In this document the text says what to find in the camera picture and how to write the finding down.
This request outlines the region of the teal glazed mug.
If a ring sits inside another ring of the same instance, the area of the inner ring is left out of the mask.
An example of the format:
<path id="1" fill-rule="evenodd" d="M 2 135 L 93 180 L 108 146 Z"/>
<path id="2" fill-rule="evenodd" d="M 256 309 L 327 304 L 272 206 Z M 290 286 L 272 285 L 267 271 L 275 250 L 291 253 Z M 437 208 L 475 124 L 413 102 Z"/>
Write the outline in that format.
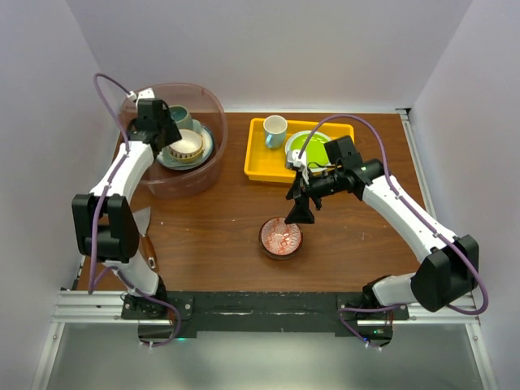
<path id="1" fill-rule="evenodd" d="M 169 106 L 169 112 L 178 129 L 193 130 L 193 118 L 186 107 L 181 105 Z"/>

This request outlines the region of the mint green divided dish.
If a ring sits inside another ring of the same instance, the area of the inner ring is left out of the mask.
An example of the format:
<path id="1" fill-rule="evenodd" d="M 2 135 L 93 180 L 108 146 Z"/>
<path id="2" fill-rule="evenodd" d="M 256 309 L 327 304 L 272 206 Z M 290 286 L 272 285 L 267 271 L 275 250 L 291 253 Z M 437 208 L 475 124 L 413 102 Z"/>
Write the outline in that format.
<path id="1" fill-rule="evenodd" d="M 180 130 L 182 140 L 165 147 L 158 161 L 173 170 L 187 170 L 197 166 L 210 152 L 211 136 L 199 121 L 193 121 L 193 128 Z"/>

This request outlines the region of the yellow rimmed bowl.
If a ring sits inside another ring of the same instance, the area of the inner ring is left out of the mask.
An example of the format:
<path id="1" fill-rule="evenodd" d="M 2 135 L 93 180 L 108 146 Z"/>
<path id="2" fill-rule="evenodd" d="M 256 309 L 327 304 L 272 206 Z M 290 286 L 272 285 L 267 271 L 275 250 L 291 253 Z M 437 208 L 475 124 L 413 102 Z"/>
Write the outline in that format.
<path id="1" fill-rule="evenodd" d="M 186 167 L 186 166 L 197 165 L 201 160 L 202 160 L 201 157 L 187 158 L 187 159 L 172 158 L 171 165 L 175 166 L 175 167 Z"/>

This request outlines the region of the red patterned ceramic bowl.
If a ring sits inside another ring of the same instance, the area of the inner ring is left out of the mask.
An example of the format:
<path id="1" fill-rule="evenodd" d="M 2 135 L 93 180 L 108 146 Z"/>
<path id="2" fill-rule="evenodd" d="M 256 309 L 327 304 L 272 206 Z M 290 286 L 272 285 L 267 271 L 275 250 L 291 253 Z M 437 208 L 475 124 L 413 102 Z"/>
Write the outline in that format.
<path id="1" fill-rule="evenodd" d="M 259 242 L 269 256 L 288 258 L 301 248 L 303 233 L 297 224 L 286 224 L 284 218 L 276 217 L 262 225 Z"/>

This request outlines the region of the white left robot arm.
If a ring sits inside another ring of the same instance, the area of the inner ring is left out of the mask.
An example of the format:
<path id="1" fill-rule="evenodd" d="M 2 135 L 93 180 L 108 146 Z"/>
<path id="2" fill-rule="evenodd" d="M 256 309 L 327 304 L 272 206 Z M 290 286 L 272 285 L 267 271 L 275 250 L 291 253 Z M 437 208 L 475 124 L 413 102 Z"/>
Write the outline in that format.
<path id="1" fill-rule="evenodd" d="M 102 180 L 89 193 L 75 195 L 71 208 L 79 251 L 123 282 L 131 309 L 160 319 L 174 310 L 161 277 L 139 251 L 141 235 L 130 201 L 158 153 L 181 135 L 162 99 L 139 97 L 136 112 Z"/>

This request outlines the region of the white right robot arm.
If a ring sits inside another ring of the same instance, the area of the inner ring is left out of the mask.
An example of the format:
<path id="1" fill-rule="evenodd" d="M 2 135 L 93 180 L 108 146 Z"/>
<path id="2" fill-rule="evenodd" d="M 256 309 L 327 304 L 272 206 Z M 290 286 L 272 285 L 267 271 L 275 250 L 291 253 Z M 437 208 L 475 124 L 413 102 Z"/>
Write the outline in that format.
<path id="1" fill-rule="evenodd" d="M 475 290 L 479 246 L 469 235 L 458 236 L 422 209 L 389 175 L 378 159 L 362 160 L 350 136 L 325 144 L 331 168 L 313 175 L 306 154 L 287 154 L 286 166 L 296 172 L 286 196 L 294 201 L 286 223 L 312 224 L 309 204 L 317 208 L 323 197 L 339 192 L 354 194 L 377 211 L 402 237 L 419 262 L 414 273 L 386 275 L 363 289 L 362 310 L 381 319 L 397 304 L 418 303 L 436 312 Z"/>

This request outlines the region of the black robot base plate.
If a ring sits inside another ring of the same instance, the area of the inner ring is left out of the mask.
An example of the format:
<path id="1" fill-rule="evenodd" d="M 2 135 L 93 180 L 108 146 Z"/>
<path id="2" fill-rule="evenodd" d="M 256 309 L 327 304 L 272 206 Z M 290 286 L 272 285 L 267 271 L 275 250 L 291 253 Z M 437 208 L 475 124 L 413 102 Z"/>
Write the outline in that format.
<path id="1" fill-rule="evenodd" d="M 139 322 L 143 341 L 195 338 L 201 332 L 291 332 L 360 335 L 385 346 L 393 324 L 410 317 L 406 305 L 370 312 L 359 292 L 169 292 L 172 314 L 143 297 L 121 298 L 122 319 Z"/>

